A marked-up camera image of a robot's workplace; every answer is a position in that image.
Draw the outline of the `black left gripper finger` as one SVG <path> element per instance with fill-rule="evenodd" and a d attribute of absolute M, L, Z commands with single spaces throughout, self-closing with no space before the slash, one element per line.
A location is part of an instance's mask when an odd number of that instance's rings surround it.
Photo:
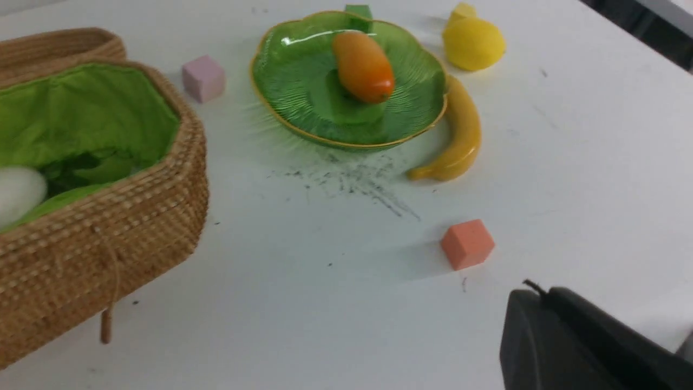
<path fill-rule="evenodd" d="M 505 389 L 691 389 L 691 363 L 567 287 L 509 293 L 499 361 Z"/>

